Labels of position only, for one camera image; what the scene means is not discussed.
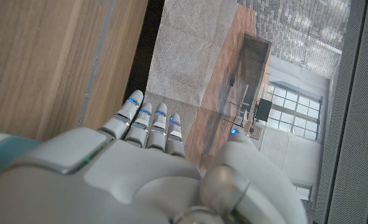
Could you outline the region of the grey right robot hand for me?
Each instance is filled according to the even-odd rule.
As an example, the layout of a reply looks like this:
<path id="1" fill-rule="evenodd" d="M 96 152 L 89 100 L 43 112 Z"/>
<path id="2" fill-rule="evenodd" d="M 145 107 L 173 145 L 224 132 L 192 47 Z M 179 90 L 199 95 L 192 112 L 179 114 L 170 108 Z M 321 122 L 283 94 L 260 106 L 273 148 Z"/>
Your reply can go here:
<path id="1" fill-rule="evenodd" d="M 143 99 L 45 142 L 0 132 L 0 223 L 306 223 L 290 179 L 242 130 L 200 174 L 179 115 Z"/>

